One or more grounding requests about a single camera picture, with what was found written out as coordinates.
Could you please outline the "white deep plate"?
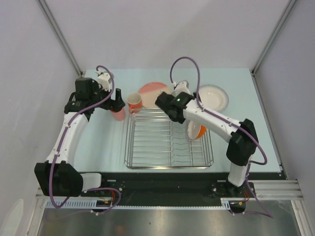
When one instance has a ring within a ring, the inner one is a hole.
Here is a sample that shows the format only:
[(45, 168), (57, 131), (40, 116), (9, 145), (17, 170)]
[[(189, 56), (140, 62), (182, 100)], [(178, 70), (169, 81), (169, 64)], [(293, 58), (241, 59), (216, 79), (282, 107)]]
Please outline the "white deep plate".
[(201, 106), (207, 110), (222, 112), (229, 104), (229, 97), (226, 91), (216, 85), (200, 86), (198, 94)]

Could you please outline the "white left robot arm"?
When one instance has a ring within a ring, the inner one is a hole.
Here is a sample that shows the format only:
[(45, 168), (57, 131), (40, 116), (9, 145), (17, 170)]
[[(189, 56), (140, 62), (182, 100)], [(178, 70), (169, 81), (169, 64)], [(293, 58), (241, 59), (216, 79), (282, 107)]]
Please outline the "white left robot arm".
[(81, 135), (95, 108), (119, 112), (125, 106), (121, 90), (113, 87), (113, 75), (101, 73), (97, 80), (80, 78), (64, 107), (62, 129), (53, 150), (37, 163), (35, 176), (45, 196), (78, 197), (91, 189), (97, 196), (108, 193), (109, 185), (99, 173), (81, 174), (74, 169), (74, 157)]

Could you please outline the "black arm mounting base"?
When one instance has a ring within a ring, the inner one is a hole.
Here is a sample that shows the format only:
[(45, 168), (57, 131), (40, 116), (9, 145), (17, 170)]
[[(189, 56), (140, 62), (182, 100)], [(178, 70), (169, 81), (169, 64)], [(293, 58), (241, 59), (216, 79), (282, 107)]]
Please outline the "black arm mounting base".
[(212, 207), (223, 197), (243, 198), (249, 188), (236, 188), (227, 173), (102, 173), (101, 190), (82, 193), (83, 197), (109, 197), (110, 188), (122, 196), (120, 206)]

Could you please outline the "orange and white bowl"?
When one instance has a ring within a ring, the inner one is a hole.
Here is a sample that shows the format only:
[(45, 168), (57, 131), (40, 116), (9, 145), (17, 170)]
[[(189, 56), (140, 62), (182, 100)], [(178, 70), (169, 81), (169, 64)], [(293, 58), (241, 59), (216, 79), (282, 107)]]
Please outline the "orange and white bowl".
[(189, 121), (188, 124), (188, 138), (190, 140), (195, 140), (201, 138), (207, 129), (205, 126), (196, 123), (195, 121)]

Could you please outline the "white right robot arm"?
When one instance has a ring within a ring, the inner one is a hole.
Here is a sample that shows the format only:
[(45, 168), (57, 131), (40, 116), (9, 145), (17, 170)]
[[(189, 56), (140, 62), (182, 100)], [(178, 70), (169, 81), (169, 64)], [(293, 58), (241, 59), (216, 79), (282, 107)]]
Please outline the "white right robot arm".
[(227, 192), (239, 197), (245, 191), (249, 161), (255, 153), (258, 138), (251, 120), (238, 121), (214, 110), (202, 107), (199, 93), (190, 94), (187, 88), (175, 87), (173, 94), (162, 92), (155, 104), (178, 123), (194, 121), (215, 132), (228, 143), (226, 157), (231, 162)]

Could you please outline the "pink and cream plate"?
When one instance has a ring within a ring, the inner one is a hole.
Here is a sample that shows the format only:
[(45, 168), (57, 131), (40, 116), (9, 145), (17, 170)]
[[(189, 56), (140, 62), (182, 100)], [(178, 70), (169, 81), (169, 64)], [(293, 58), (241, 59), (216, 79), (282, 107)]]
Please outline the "pink and cream plate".
[(148, 109), (158, 108), (155, 105), (155, 102), (162, 92), (170, 94), (171, 89), (169, 86), (161, 82), (152, 82), (141, 87), (138, 93), (141, 95), (143, 107)]

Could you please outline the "pink plastic cup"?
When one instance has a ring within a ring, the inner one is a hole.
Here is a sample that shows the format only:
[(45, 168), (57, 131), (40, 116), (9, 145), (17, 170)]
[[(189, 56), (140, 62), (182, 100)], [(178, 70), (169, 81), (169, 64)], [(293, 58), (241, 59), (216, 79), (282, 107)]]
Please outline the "pink plastic cup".
[(111, 111), (111, 114), (116, 121), (123, 121), (126, 116), (124, 108), (122, 108), (118, 112)]

